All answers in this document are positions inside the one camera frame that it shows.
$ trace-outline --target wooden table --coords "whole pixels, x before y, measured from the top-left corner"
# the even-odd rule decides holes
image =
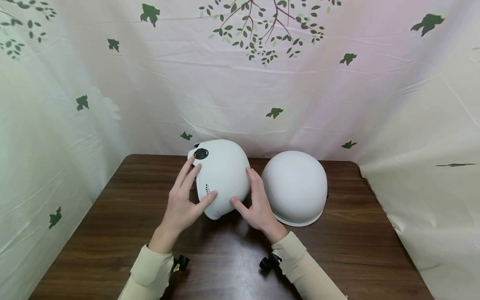
[[[162,220],[185,160],[125,158],[30,299],[117,299],[140,248]],[[250,159],[259,173],[267,161]],[[330,190],[322,216],[290,228],[313,258],[349,300],[432,299],[359,168],[339,161],[322,165]],[[258,264],[270,251],[261,232],[237,212],[217,221],[202,215],[175,245],[174,255],[191,261],[186,272],[172,275],[162,299],[300,299],[280,272],[260,272]]]

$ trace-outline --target white helmet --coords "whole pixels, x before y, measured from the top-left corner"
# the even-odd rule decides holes
[[[262,179],[272,211],[280,222],[307,226],[322,214],[327,176],[312,156],[299,151],[277,154],[265,166]]]
[[[205,214],[217,220],[231,212],[234,207],[230,198],[243,201],[250,190],[246,167],[250,167],[243,149],[229,140],[212,140],[195,144],[188,158],[195,156],[193,164],[202,163],[197,175],[197,192],[200,201],[213,190],[218,192],[215,200],[205,209]]]

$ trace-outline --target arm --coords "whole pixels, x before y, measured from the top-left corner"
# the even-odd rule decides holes
[[[237,198],[232,198],[231,202],[250,226],[263,231],[270,240],[273,253],[282,259],[282,273],[295,285],[304,300],[346,300],[295,234],[288,233],[277,221],[260,175],[250,168],[247,168],[247,173],[252,184],[252,205],[246,208]]]
[[[192,156],[183,165],[168,195],[162,223],[150,242],[140,250],[119,300],[158,300],[163,295],[173,266],[173,245],[180,233],[192,225],[215,199],[217,192],[212,191],[198,204],[190,202],[190,188],[202,168],[198,164],[190,171],[193,160]]]
[[[275,255],[282,258],[282,273],[295,285],[302,299],[347,299],[293,232],[273,244],[272,249]]]

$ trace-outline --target tree branch print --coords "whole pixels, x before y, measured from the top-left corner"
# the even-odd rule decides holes
[[[51,21],[57,16],[57,12],[53,8],[49,7],[47,2],[37,2],[37,0],[30,0],[27,4],[23,1],[16,0],[1,1],[14,4],[24,10],[32,9],[33,11],[41,12],[47,21]],[[42,24],[40,22],[31,19],[22,21],[7,12],[0,11],[0,29],[25,25],[28,27],[27,31],[30,39],[36,39],[38,43],[46,40],[45,37],[47,33],[43,32],[43,30],[39,28],[42,27]],[[15,39],[12,38],[7,39],[6,41],[2,41],[0,43],[0,49],[6,51],[7,55],[14,60],[19,59],[19,56],[22,53],[22,48],[24,46],[24,43],[17,42]]]
[[[267,7],[260,6],[260,1],[267,3]],[[307,0],[300,0],[302,7],[306,7]],[[305,31],[309,31],[311,42],[315,45],[324,37],[323,26],[313,21],[317,18],[317,9],[320,5],[313,5],[310,8],[310,15],[304,16],[302,13],[294,15],[294,0],[214,0],[215,4],[201,6],[200,17],[204,15],[212,16],[213,20],[220,19],[220,27],[215,28],[209,38],[219,36],[222,41],[226,41],[232,46],[248,50],[249,60],[260,59],[265,67],[280,53],[273,48],[277,42],[288,43],[290,47],[285,54],[288,58],[297,58],[301,53],[299,50],[303,46],[303,41],[299,37],[294,37],[289,30],[290,21],[294,21],[297,26]],[[232,17],[234,15],[242,16],[243,26],[234,29]]]

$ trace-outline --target white curtain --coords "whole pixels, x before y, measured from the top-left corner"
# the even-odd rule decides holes
[[[226,138],[359,163],[434,296],[475,299],[479,12],[0,0],[0,298],[28,298],[126,155]]]

